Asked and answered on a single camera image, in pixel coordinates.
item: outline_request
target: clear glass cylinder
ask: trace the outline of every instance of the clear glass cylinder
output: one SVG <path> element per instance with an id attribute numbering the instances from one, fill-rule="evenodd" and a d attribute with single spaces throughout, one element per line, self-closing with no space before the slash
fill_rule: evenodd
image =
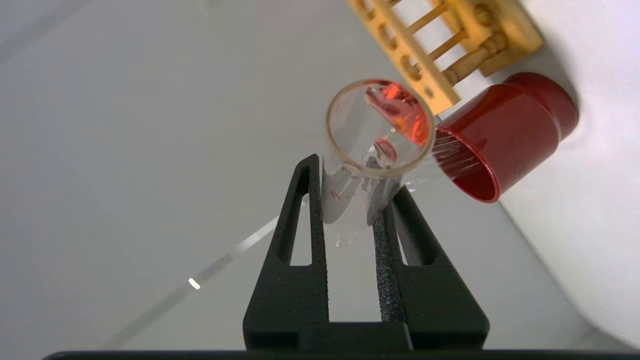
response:
<path id="1" fill-rule="evenodd" d="M 343 88 L 326 116 L 322 211 L 326 224 L 370 226 L 429 154 L 434 119 L 400 83 L 365 79 Z"/>

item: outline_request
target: red cup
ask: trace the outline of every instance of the red cup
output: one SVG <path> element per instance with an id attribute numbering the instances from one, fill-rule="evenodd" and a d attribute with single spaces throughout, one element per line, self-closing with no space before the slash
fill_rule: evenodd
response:
<path id="1" fill-rule="evenodd" d="M 458 158 L 475 158 L 482 166 L 464 173 L 440 168 L 460 189 L 483 202 L 495 202 L 556 151 L 578 124 L 578 111 L 555 82 L 521 72 L 493 85 L 466 103 L 436 128 L 438 142 L 460 142 Z"/>

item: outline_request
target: red container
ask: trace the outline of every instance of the red container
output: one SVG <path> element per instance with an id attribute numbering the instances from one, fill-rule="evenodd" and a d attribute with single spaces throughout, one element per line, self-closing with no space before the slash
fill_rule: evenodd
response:
<path id="1" fill-rule="evenodd" d="M 454 177 L 459 169 L 445 169 L 437 156 L 436 162 L 464 192 L 495 202 L 551 156 L 577 123 L 577 108 L 558 84 L 521 72 L 487 88 L 436 129 L 436 147 L 451 135 L 464 145 L 463 156 L 476 157 L 482 167 Z"/>

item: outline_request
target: glass rim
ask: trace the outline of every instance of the glass rim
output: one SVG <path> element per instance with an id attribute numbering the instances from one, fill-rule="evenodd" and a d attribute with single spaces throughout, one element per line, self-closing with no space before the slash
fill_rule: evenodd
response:
<path id="1" fill-rule="evenodd" d="M 363 85 L 367 85 L 368 83 L 372 83 L 372 82 L 386 82 L 386 83 L 397 83 L 397 84 L 400 84 L 405 90 L 409 91 L 409 93 L 414 98 L 416 98 L 416 100 L 418 101 L 420 106 L 422 106 L 422 109 L 424 110 L 425 115 L 429 119 L 429 124 L 428 124 L 429 136 L 428 136 L 427 142 L 424 145 L 422 151 L 420 152 L 420 154 L 418 155 L 417 158 L 415 158 L 410 163 L 405 164 L 405 165 L 403 165 L 401 167 L 397 167 L 397 168 L 381 168 L 381 169 L 367 167 L 366 165 L 363 165 L 363 164 L 359 163 L 358 161 L 355 161 L 354 159 L 351 159 L 347 154 L 345 154 L 344 151 L 342 151 L 342 149 L 340 149 L 338 144 L 335 142 L 335 139 L 334 139 L 333 134 L 331 132 L 332 110 L 334 109 L 338 99 L 340 97 L 342 97 L 344 94 L 354 90 L 355 88 L 358 88 L 358 87 L 363 86 Z M 333 97 L 333 99 L 329 103 L 329 107 L 328 107 L 327 112 L 326 112 L 324 123 L 325 123 L 326 135 L 327 135 L 327 137 L 329 139 L 329 145 L 335 151 L 335 153 L 338 154 L 338 157 L 344 163 L 348 164 L 351 167 L 356 168 L 361 174 L 363 174 L 365 176 L 368 176 L 368 177 L 382 178 L 382 177 L 396 177 L 396 176 L 405 175 L 409 171 L 411 171 L 411 170 L 415 169 L 416 167 L 418 167 L 418 165 L 420 165 L 420 163 L 422 163 L 424 158 L 431 152 L 431 150 L 433 148 L 433 144 L 435 143 L 435 128 L 436 128 L 436 126 L 435 126 L 435 117 L 431 113 L 431 110 L 429 109 L 429 106 L 427 106 L 427 104 L 424 102 L 424 100 L 422 100 L 422 98 L 419 97 L 413 91 L 413 89 L 411 89 L 409 86 L 406 86 L 405 84 L 402 84 L 402 83 L 400 83 L 398 81 L 392 81 L 392 80 L 387 80 L 387 79 L 381 79 L 381 78 L 361 79 L 361 80 L 358 80 L 358 81 L 354 81 L 354 82 L 348 84 L 347 86 L 345 86 L 344 88 L 342 88 L 342 90 L 340 90 L 337 94 L 335 94 L 335 96 Z"/>

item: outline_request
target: wooden dowel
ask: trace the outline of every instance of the wooden dowel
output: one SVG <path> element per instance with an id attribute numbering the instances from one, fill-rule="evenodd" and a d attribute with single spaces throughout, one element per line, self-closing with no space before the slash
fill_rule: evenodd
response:
<path id="1" fill-rule="evenodd" d="M 428 12 L 423 17 L 416 20 L 416 22 L 414 22 L 413 24 L 409 25 L 407 27 L 407 31 L 409 31 L 409 33 L 411 34 L 418 32 L 418 30 L 427 26 L 427 24 L 435 20 L 438 16 L 440 16 L 446 10 L 447 10 L 447 5 L 445 5 L 445 3 L 440 3 L 440 5 L 434 7 L 433 9 L 431 9 L 430 12 Z"/>
<path id="2" fill-rule="evenodd" d="M 436 61 L 439 57 L 444 55 L 447 51 L 451 50 L 451 48 L 458 45 L 462 40 L 466 38 L 467 33 L 464 30 L 460 30 L 447 41 L 445 41 L 444 44 L 438 46 L 438 48 L 434 51 L 431 51 L 429 53 L 429 57 L 431 58 L 431 60 Z"/>
<path id="3" fill-rule="evenodd" d="M 507 36 L 502 32 L 493 33 L 480 46 L 472 52 L 464 55 L 447 67 L 442 75 L 451 86 L 459 83 L 482 65 L 487 59 L 493 58 L 503 52 L 509 46 Z"/>

